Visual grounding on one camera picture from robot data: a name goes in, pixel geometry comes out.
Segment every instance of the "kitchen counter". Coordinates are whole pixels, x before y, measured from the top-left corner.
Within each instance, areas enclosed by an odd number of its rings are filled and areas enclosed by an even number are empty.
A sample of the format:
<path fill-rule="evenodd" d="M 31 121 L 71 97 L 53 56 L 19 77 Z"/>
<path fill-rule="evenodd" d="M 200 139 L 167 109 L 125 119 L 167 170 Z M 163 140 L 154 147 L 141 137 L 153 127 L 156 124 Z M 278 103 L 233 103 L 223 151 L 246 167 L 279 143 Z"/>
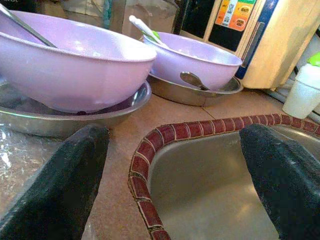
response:
<path fill-rule="evenodd" d="M 215 106 L 188 106 L 152 95 L 111 132 L 107 159 L 89 220 L 100 240 L 149 240 L 150 236 L 128 188 L 132 155 L 142 138 L 154 128 L 221 118 L 282 113 L 282 103 L 261 91 L 244 90 L 221 98 Z"/>

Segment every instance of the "purple bowl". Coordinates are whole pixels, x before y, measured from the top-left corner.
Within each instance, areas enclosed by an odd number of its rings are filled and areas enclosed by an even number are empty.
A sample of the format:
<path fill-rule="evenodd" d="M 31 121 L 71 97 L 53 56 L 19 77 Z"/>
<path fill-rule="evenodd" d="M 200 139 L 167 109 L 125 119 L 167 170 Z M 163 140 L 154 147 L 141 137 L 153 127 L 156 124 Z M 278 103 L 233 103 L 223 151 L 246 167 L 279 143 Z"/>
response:
<path fill-rule="evenodd" d="M 13 12 L 58 49 L 0 14 L 0 75 L 52 109 L 90 113 L 116 105 L 140 88 L 156 58 L 152 48 L 116 32 Z"/>
<path fill-rule="evenodd" d="M 157 52 L 151 73 L 161 79 L 194 87 L 180 78 L 181 72 L 197 75 L 210 90 L 222 88 L 235 75 L 242 60 L 234 54 L 191 38 L 159 32 L 170 49 L 144 38 Z"/>

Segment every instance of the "red sink trim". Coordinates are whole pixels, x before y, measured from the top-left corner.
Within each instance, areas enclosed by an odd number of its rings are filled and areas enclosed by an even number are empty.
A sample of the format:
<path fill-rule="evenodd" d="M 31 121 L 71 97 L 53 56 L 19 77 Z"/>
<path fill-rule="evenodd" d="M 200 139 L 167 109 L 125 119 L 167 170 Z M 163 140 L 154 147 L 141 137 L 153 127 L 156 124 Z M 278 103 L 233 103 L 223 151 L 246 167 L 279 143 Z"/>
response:
<path fill-rule="evenodd" d="M 320 137 L 319 124 L 275 113 L 162 125 L 143 138 L 131 160 L 128 186 L 152 240 L 171 239 L 147 188 L 149 167 L 156 152 L 174 142 L 231 133 L 253 123 L 288 125 Z"/>

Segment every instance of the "white plastic bottle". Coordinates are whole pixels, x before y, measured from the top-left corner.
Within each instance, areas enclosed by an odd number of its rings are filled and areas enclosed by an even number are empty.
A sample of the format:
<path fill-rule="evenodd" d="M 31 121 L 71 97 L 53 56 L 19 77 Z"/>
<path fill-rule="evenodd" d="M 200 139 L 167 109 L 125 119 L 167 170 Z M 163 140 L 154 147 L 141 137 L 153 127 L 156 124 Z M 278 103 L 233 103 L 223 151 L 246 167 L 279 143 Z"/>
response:
<path fill-rule="evenodd" d="M 295 83 L 282 110 L 299 118 L 306 118 L 320 104 L 320 52 L 308 60 L 295 78 Z"/>

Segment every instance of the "sticker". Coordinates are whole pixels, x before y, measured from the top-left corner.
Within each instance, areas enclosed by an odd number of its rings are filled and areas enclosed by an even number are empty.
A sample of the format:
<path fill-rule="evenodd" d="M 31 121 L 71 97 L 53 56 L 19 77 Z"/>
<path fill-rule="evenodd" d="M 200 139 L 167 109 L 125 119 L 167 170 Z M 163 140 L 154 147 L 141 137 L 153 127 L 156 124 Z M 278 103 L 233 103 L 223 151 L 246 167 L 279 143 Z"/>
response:
<path fill-rule="evenodd" d="M 256 0 L 223 0 L 215 23 L 242 32 Z"/>

